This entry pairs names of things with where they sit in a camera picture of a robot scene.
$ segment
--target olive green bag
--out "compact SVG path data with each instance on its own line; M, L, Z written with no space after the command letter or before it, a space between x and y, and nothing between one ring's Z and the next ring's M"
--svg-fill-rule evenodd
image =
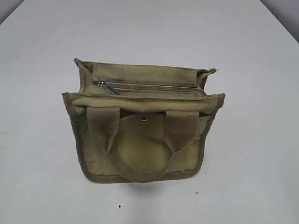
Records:
M63 93L81 168L97 183L195 175L225 94L207 96L197 70L75 59L79 93Z

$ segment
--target zipper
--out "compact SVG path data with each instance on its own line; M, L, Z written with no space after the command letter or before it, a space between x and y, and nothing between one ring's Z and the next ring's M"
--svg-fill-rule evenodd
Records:
M153 91L184 91L184 92L200 92L206 96L206 93L197 88L191 87L177 87L177 86L166 86L166 85L142 85L142 84L120 84L106 81L92 81L93 85L103 87L114 95L119 95L117 91L121 89L133 89L133 90L153 90Z
M112 85L105 81L98 81L98 86L104 87L106 90L111 92L113 95L119 95L120 92L118 92Z

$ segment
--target fabric strap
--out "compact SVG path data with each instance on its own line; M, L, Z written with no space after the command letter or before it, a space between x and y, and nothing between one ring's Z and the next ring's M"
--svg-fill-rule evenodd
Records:
M171 157L165 168L153 173L143 173L133 170L124 163L117 150L114 150L113 141L120 125L120 108L87 107L86 112L90 131L100 149L118 172L132 182L151 182L167 172L179 153L193 143L199 123L199 112L167 111L164 124L164 140L172 151Z

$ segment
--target snap button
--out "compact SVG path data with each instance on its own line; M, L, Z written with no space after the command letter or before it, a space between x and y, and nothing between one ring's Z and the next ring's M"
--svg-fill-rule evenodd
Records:
M141 117L141 121L147 121L149 118L146 116Z

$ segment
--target zipper pull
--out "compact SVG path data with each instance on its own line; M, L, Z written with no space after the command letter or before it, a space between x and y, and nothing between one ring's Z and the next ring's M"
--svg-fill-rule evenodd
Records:
M107 83L105 81L99 81L98 86L104 87L106 90L108 90L109 92L111 92L114 95L120 94L120 92L118 92L112 85L110 85L109 83Z

